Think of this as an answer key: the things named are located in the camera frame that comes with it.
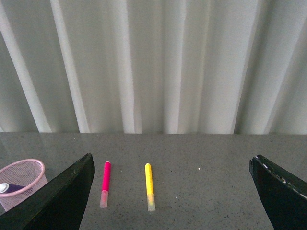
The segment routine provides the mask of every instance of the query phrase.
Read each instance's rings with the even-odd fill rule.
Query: speckled granite surface
[[[0,133],[1,168],[37,158],[49,181],[89,152],[96,173],[82,230],[272,230],[248,161],[262,154],[307,181],[307,136]],[[112,171],[108,208],[102,210],[105,161]],[[147,162],[154,213],[147,211]]]

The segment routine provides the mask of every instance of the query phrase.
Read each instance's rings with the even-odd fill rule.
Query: mesh wastebasket
[[[0,170],[2,183],[18,188],[16,191],[0,193],[0,203],[8,211],[47,184],[45,166],[35,159],[17,161]]]

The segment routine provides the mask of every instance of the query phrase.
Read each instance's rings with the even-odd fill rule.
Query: white curtain
[[[306,0],[0,0],[0,131],[307,134]]]

